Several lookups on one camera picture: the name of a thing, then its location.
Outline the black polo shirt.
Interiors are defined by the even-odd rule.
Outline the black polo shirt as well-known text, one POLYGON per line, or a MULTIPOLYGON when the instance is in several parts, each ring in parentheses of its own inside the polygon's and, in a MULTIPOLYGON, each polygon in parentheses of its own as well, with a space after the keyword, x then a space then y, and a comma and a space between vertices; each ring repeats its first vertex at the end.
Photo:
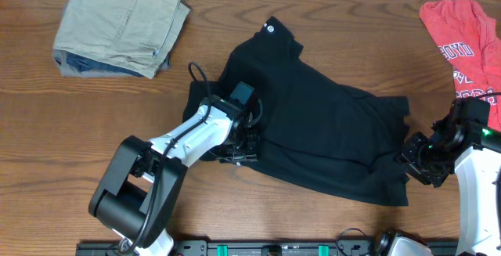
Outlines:
POLYGON ((275 17, 230 54, 210 91, 253 87, 258 153, 248 167, 317 192, 384 206, 408 203, 397 157, 409 128, 404 96, 338 84, 301 61, 301 43, 275 17))

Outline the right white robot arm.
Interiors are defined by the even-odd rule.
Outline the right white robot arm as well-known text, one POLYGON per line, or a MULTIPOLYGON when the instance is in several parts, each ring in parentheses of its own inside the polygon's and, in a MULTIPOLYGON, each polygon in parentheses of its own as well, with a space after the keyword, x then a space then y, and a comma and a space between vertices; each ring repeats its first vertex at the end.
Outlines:
POLYGON ((438 188, 457 177, 460 236, 452 255, 500 253, 500 133, 488 126, 489 111, 484 96, 455 99, 432 124, 433 134, 413 134, 399 156, 424 185, 438 188))

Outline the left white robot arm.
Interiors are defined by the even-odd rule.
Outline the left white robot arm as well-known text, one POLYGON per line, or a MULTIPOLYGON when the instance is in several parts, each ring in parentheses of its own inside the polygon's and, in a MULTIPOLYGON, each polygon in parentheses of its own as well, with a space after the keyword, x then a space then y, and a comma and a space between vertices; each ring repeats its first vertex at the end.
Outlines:
POLYGON ((118 255, 168 255, 166 231, 188 169, 208 154, 223 163, 257 160, 263 106, 253 96, 211 96, 174 130, 148 141, 127 137, 89 202, 90 215, 121 237, 118 255))

